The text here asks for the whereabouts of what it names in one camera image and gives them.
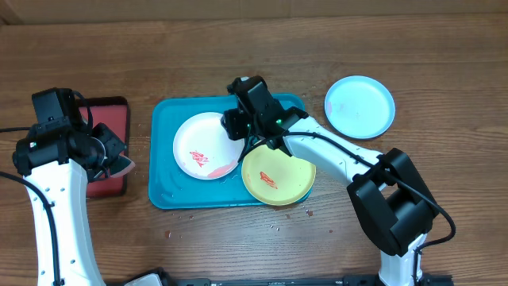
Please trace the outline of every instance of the wooden table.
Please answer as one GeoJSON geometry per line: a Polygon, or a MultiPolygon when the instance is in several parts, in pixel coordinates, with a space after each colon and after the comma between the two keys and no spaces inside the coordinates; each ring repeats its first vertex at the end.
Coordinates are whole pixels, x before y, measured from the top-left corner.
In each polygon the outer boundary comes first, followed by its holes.
{"type": "MultiPolygon", "coordinates": [[[[157,266],[177,278],[215,280],[376,273],[379,251],[360,229],[345,187],[323,172],[307,201],[279,210],[161,211],[150,203],[154,106],[171,97],[224,95],[241,75],[262,75],[272,92],[300,96],[324,125],[323,100],[336,80],[367,75],[384,83],[397,106],[394,124],[357,143],[409,153],[457,224],[452,242],[425,251],[423,269],[452,274],[457,284],[506,284],[505,14],[2,26],[0,127],[36,122],[30,95],[49,87],[129,100],[137,167],[128,191],[87,203],[106,280],[157,266]]],[[[24,136],[0,136],[0,170],[15,173],[11,154],[24,136]]],[[[7,180],[0,189],[0,284],[34,285],[28,196],[7,180]]],[[[439,217],[430,238],[448,232],[439,217]]]]}

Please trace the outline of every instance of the teal tray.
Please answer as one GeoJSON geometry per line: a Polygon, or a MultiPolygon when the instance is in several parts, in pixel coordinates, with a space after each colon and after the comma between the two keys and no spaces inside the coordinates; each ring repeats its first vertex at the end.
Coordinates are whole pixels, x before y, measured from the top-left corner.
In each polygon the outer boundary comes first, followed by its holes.
{"type": "MultiPolygon", "coordinates": [[[[304,109],[302,100],[291,94],[274,95],[285,109],[304,109]]],[[[230,174],[216,180],[199,180],[188,176],[176,164],[173,140],[178,128],[203,112],[223,113],[237,107],[234,95],[188,99],[167,99],[159,103],[152,115],[152,142],[148,171],[148,197],[163,210],[205,207],[261,206],[241,179],[241,164],[230,174]]],[[[309,192],[298,202],[309,196],[309,192]]]]}

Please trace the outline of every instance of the wall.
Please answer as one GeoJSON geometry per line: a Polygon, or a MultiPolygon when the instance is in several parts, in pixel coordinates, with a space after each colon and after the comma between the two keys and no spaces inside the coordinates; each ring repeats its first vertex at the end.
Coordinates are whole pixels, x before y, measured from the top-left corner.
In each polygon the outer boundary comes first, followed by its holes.
{"type": "Polygon", "coordinates": [[[507,0],[0,0],[12,25],[499,12],[507,0]]]}

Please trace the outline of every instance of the yellow plate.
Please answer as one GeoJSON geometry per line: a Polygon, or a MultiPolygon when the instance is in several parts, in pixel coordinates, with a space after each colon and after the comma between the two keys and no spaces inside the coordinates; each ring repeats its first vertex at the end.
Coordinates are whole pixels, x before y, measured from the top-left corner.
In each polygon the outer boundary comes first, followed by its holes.
{"type": "Polygon", "coordinates": [[[264,145],[244,158],[241,176],[256,199],[272,206],[284,206],[303,198],[310,190],[316,166],[264,145]]]}

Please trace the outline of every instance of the wooden surface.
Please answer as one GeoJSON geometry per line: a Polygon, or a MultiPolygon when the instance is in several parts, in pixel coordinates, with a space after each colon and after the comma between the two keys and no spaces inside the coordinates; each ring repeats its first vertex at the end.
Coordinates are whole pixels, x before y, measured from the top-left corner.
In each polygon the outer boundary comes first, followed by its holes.
{"type": "Polygon", "coordinates": [[[506,0],[0,0],[12,25],[502,12],[506,0]]]}
{"type": "MultiPolygon", "coordinates": [[[[128,191],[87,202],[107,280],[157,266],[174,277],[215,280],[376,273],[378,250],[360,229],[344,186],[323,172],[307,201],[280,210],[160,211],[149,202],[154,106],[172,97],[224,95],[235,77],[258,74],[272,92],[300,96],[324,125],[323,100],[336,80],[367,75],[384,83],[397,106],[394,124],[358,144],[407,152],[457,224],[452,242],[425,251],[423,269],[452,274],[457,284],[506,284],[505,14],[2,26],[0,127],[33,124],[30,95],[49,87],[129,100],[137,167],[128,191]]],[[[0,136],[0,170],[15,173],[11,154],[24,136],[0,136]]],[[[0,284],[34,285],[28,196],[6,180],[0,190],[0,284]]],[[[439,217],[430,238],[448,232],[439,217]]]]}

